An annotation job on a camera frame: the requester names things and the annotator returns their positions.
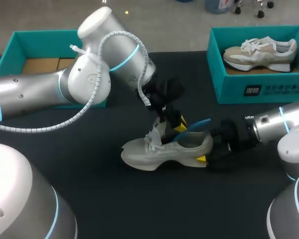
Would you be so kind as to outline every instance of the chair leg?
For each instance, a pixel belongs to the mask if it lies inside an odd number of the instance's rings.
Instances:
[[[263,0],[257,0],[257,2],[260,3],[260,9],[258,11],[258,18],[263,18],[265,16],[265,13],[263,11],[263,6],[264,6]]]
[[[267,7],[268,8],[273,8],[274,7],[274,2],[272,0],[268,0]]]
[[[235,9],[235,13],[236,14],[240,14],[241,13],[241,9],[240,9],[240,4],[243,0],[239,0],[238,3],[237,3],[237,7]]]

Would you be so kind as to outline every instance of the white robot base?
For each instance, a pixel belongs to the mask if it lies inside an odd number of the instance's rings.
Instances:
[[[76,239],[67,203],[21,153],[0,144],[0,239]]]

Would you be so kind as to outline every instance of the beige sneaker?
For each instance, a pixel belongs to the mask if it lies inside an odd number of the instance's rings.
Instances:
[[[264,66],[274,71],[289,72],[296,54],[296,40],[280,42],[267,36],[262,39],[246,40],[241,47],[228,48],[224,53],[224,61],[241,71]]]

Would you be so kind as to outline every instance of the robotic arm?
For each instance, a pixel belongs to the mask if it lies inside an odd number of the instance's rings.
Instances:
[[[0,125],[1,130],[37,133],[73,123],[91,105],[106,99],[111,89],[109,72],[137,91],[145,106],[155,110],[162,120],[170,119],[174,127],[185,124],[181,114],[168,104],[180,96],[181,86],[172,80],[157,86],[155,64],[144,44],[126,32],[110,8],[102,7],[92,13],[79,27],[78,36],[83,47],[71,46],[78,52],[71,67],[47,74],[0,77],[0,121],[59,105],[79,103],[85,107],[73,118],[52,127],[24,129]],[[166,89],[178,93],[169,94]]]
[[[224,120],[219,128],[212,130],[213,136],[221,136],[222,143],[215,144],[213,153],[207,157],[211,166],[219,166],[234,160],[235,153],[248,150],[262,143],[280,139],[278,153],[287,175],[299,178],[299,102],[245,117],[249,138],[240,140],[236,123]]]

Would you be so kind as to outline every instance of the white cable tie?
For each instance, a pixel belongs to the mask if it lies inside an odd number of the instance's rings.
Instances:
[[[83,54],[83,55],[85,55],[86,54],[86,51],[85,50],[82,50],[82,49],[80,49],[79,47],[77,47],[76,45],[70,45],[70,48],[73,50],[73,51],[75,51],[75,52],[78,52],[78,53],[81,53],[81,54]]]

